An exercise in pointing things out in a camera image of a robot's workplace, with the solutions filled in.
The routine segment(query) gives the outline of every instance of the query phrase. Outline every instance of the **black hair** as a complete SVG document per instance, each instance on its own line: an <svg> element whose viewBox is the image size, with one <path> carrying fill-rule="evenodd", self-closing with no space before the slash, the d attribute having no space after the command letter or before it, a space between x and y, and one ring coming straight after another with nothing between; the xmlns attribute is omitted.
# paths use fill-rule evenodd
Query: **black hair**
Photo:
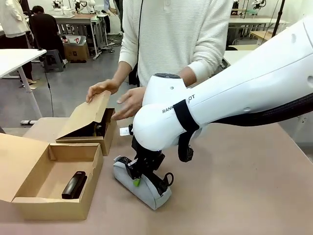
<svg viewBox="0 0 313 235"><path fill-rule="evenodd" d="M41 13L45 12L45 10L42 6L34 6L32 11L36 14L38 14L39 12L41 12Z"/></svg>

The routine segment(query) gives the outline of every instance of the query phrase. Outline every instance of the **open cardboard box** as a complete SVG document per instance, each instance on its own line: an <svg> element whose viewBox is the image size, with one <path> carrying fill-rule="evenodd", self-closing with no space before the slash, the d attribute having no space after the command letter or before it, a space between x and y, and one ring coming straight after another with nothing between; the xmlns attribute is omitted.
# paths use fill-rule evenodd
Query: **open cardboard box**
<svg viewBox="0 0 313 235"><path fill-rule="evenodd" d="M102 163L98 143L49 144L0 134L0 200L13 203L24 219L86 219ZM62 199L77 171L87 175L79 199Z"/></svg>
<svg viewBox="0 0 313 235"><path fill-rule="evenodd" d="M104 91L90 103L75 108L59 133L57 143L100 143L103 156L109 154L116 121L111 120L115 110L107 108L111 93ZM101 134L94 136L95 125L102 126Z"/></svg>

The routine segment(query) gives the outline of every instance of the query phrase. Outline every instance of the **shirt button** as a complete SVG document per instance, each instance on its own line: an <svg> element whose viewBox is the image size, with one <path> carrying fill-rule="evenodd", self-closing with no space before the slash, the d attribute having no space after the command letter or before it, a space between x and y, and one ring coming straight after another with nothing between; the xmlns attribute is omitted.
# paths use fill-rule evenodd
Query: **shirt button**
<svg viewBox="0 0 313 235"><path fill-rule="evenodd" d="M165 0L165 5L170 6L171 5L171 0Z"/></svg>

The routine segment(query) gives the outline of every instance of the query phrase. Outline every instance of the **white label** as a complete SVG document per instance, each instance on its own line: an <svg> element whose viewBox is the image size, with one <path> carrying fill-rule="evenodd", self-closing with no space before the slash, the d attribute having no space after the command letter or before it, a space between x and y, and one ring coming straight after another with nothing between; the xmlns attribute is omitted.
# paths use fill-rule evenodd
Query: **white label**
<svg viewBox="0 0 313 235"><path fill-rule="evenodd" d="M119 129L119 135L120 136L129 136L129 128L128 127L123 127Z"/></svg>

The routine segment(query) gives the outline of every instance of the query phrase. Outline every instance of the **cardboard flap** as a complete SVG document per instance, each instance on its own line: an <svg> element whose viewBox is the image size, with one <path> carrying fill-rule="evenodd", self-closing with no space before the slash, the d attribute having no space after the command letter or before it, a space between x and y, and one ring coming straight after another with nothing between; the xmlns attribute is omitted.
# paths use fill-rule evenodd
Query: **cardboard flap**
<svg viewBox="0 0 313 235"><path fill-rule="evenodd" d="M0 200L11 202L49 143L0 134Z"/></svg>
<svg viewBox="0 0 313 235"><path fill-rule="evenodd" d="M110 99L110 95L111 92L104 91L95 96L92 102L85 102L77 106L66 124L63 126L57 139L65 137L66 135L91 124L93 121L100 123Z"/></svg>

